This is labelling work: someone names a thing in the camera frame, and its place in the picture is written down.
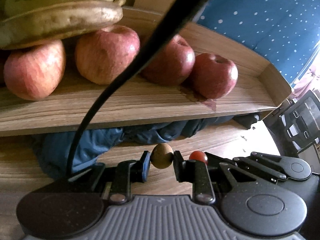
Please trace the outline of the cherry tomato back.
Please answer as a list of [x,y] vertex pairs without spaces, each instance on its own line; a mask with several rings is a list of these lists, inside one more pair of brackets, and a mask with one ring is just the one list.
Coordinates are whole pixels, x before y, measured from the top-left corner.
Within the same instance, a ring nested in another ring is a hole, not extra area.
[[207,155],[202,151],[194,151],[189,155],[189,160],[197,160],[200,162],[208,164],[208,157]]

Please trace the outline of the small brown longan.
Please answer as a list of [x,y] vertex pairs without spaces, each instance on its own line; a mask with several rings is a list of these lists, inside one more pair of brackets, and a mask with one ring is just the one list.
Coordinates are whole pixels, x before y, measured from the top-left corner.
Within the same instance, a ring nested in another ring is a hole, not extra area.
[[166,143],[157,144],[151,152],[150,161],[158,169],[169,167],[173,161],[173,149]]

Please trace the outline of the pale red apple left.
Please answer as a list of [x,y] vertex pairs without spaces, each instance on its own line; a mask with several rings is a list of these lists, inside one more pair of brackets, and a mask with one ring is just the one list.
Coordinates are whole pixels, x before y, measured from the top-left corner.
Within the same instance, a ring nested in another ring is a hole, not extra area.
[[60,40],[13,51],[4,64],[4,82],[17,97],[39,101],[56,89],[65,66],[66,53]]

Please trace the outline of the pale red apple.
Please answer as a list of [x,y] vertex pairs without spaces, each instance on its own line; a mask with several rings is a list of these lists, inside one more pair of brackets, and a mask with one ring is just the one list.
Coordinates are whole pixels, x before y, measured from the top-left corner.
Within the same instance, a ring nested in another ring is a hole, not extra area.
[[75,47],[78,72],[98,85],[109,85],[140,50],[138,34],[123,25],[112,25],[82,35]]
[[4,82],[17,97],[39,101],[56,89],[65,66],[66,53],[60,40],[13,51],[4,64]]

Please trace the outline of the blue dotted fabric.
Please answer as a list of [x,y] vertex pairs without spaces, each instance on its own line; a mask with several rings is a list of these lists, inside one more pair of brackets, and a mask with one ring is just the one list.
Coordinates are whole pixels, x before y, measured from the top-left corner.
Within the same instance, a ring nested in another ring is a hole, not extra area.
[[292,83],[319,43],[319,0],[210,0],[195,22],[263,56]]

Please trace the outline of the bottom banana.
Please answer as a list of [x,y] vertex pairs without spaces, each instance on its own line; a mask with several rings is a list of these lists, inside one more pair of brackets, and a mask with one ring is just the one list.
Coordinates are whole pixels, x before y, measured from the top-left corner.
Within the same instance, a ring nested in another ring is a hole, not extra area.
[[96,0],[58,3],[1,21],[1,49],[13,50],[90,33],[119,22],[117,3]]

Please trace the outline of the dark red apple right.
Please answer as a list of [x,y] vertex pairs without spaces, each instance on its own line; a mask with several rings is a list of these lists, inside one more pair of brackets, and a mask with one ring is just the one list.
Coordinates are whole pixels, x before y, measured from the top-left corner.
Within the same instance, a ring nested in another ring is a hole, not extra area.
[[235,63],[220,55],[203,53],[195,58],[190,75],[193,90],[208,99],[229,94],[238,80]]

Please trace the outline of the black office chair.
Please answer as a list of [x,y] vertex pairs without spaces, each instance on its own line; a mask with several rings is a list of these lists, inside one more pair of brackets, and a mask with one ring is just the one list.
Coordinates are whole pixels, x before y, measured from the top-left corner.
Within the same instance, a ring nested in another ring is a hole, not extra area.
[[296,102],[284,101],[264,119],[281,155],[296,157],[319,144],[319,98],[308,90]]

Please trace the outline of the dark blue cloth under shelf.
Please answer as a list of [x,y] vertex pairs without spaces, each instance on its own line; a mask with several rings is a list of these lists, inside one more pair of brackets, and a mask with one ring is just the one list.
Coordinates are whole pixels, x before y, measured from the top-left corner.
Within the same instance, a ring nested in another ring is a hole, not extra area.
[[[84,131],[73,158],[72,171],[78,172],[97,161],[97,158],[122,142],[153,145],[189,138],[207,126],[235,120],[246,129],[258,122],[258,113],[219,116],[215,118],[182,120],[147,125],[88,129]],[[53,179],[61,178],[67,167],[74,132],[47,133],[33,136],[33,151],[40,168]]]

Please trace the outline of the dark red apple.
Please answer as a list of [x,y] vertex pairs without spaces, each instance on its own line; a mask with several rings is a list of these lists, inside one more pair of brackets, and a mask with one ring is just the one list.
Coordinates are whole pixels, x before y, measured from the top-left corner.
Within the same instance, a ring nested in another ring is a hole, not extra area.
[[177,34],[142,70],[142,75],[161,86],[178,86],[190,75],[194,63],[193,49]]
[[190,75],[193,90],[208,99],[229,94],[238,80],[235,63],[220,55],[203,53],[195,58]]

